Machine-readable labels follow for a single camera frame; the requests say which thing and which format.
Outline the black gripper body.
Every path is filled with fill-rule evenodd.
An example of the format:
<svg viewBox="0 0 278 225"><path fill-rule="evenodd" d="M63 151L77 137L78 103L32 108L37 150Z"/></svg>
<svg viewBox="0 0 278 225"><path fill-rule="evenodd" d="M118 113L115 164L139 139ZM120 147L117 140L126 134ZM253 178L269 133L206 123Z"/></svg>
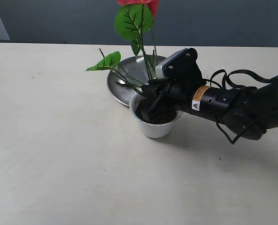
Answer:
<svg viewBox="0 0 278 225"><path fill-rule="evenodd" d="M176 111L210 117L211 87L206 84L206 81L171 82L165 88L165 103Z"/></svg>

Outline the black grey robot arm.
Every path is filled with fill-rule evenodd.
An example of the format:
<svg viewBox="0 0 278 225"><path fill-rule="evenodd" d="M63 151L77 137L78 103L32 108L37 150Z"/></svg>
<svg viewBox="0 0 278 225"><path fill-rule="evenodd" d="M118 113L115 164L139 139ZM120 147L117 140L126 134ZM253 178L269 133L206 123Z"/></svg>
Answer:
<svg viewBox="0 0 278 225"><path fill-rule="evenodd" d="M261 88L232 83L228 75L223 77L225 86L207 86L211 80L200 74L190 74L178 79L160 79L142 86L147 101L136 112L139 117L154 123L164 114L185 112L229 128L236 137L259 140L267 130L278 128L278 75L264 80Z"/></svg>

